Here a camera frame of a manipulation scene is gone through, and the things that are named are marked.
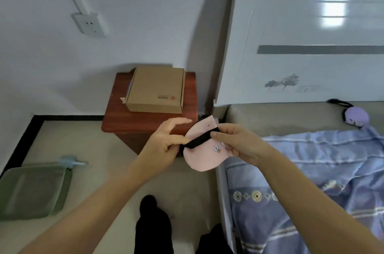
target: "blue bedspread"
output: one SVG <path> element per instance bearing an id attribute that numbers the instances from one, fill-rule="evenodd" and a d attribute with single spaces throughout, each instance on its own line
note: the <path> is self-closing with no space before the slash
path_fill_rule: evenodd
<path id="1" fill-rule="evenodd" d="M 384 242 L 384 137 L 374 128 L 264 140 Z M 235 157 L 225 161 L 225 169 L 244 252 L 309 253 L 261 172 Z"/>

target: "black strap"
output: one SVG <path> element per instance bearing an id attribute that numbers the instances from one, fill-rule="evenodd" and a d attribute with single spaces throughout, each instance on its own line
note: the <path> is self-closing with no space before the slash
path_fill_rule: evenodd
<path id="1" fill-rule="evenodd" d="M 205 143 L 207 140 L 211 138 L 211 132 L 220 132 L 218 128 L 214 128 L 197 137 L 196 139 L 190 141 L 188 144 L 180 145 L 180 154 L 183 155 L 184 148 L 194 149 L 197 146 Z"/>
<path id="2" fill-rule="evenodd" d="M 329 99 L 329 100 L 327 100 L 327 102 L 332 103 L 332 104 L 338 104 L 338 105 L 344 106 L 346 108 L 353 107 L 353 105 L 350 104 L 349 102 L 341 101 L 341 100 L 336 99 L 336 98 Z"/>

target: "wall socket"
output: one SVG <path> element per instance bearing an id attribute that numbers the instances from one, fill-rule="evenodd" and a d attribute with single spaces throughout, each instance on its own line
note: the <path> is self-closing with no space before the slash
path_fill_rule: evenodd
<path id="1" fill-rule="evenodd" d="M 93 38 L 105 38 L 105 33 L 96 13 L 89 15 L 76 13 L 73 14 L 73 19 L 82 33 Z"/>

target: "green storage bin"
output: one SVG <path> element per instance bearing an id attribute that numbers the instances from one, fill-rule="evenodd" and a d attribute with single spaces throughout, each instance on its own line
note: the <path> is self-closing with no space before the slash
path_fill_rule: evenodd
<path id="1" fill-rule="evenodd" d="M 7 170 L 0 179 L 0 221 L 55 215 L 64 206 L 72 170 L 38 164 Z"/>

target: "brown box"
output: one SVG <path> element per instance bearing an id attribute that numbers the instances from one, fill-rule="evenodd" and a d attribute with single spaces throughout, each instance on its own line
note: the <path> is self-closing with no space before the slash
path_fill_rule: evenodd
<path id="1" fill-rule="evenodd" d="M 182 113 L 185 70 L 164 66 L 138 66 L 129 85 L 130 111 Z"/>

